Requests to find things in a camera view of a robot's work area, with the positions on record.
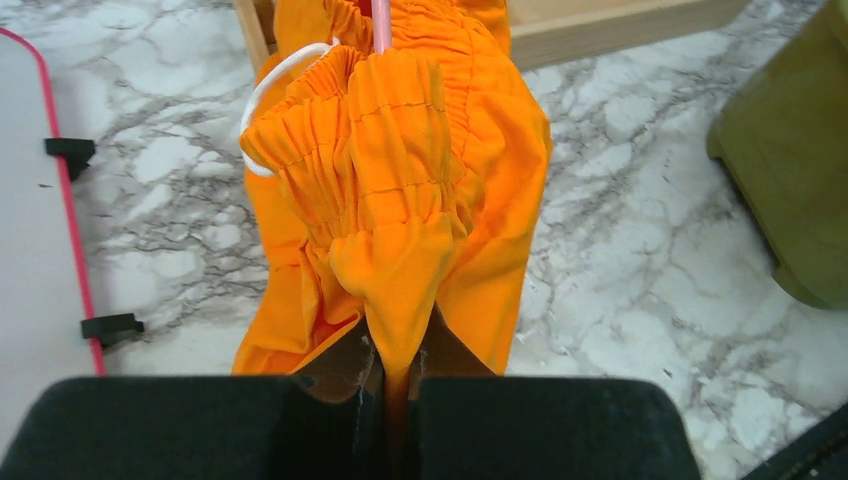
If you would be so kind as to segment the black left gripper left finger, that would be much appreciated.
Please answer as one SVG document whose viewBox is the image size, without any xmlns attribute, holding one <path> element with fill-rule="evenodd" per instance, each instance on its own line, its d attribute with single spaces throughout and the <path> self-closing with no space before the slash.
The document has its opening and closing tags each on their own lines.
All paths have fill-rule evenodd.
<svg viewBox="0 0 848 480">
<path fill-rule="evenodd" d="M 77 377 L 33 404 L 5 479 L 377 475 L 383 368 L 363 326 L 290 376 Z"/>
</svg>

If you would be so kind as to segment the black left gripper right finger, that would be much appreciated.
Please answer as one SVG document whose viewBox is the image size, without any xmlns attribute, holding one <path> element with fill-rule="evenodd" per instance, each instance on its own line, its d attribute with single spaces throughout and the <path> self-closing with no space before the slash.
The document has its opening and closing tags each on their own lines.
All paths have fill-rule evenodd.
<svg viewBox="0 0 848 480">
<path fill-rule="evenodd" d="M 499 376 L 431 314 L 412 365 L 411 479 L 697 479 L 681 416 L 656 384 Z"/>
</svg>

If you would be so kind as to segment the orange shorts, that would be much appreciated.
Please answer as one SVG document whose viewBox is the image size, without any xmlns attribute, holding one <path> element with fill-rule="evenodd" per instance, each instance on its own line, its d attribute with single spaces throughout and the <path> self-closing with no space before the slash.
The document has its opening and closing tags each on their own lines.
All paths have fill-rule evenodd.
<svg viewBox="0 0 848 480">
<path fill-rule="evenodd" d="M 506 370 L 552 153 L 503 1 L 279 1 L 240 136 L 270 266 L 241 375 L 303 369 L 365 323 L 391 412 L 433 311 Z"/>
</svg>

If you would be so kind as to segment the olive green plastic basket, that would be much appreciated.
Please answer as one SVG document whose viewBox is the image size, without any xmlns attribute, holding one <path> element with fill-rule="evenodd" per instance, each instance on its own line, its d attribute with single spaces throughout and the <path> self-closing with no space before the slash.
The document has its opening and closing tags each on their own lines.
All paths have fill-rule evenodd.
<svg viewBox="0 0 848 480">
<path fill-rule="evenodd" d="M 811 307 L 847 306 L 847 4 L 828 1 L 724 105 L 707 153 L 729 172 Z"/>
</svg>

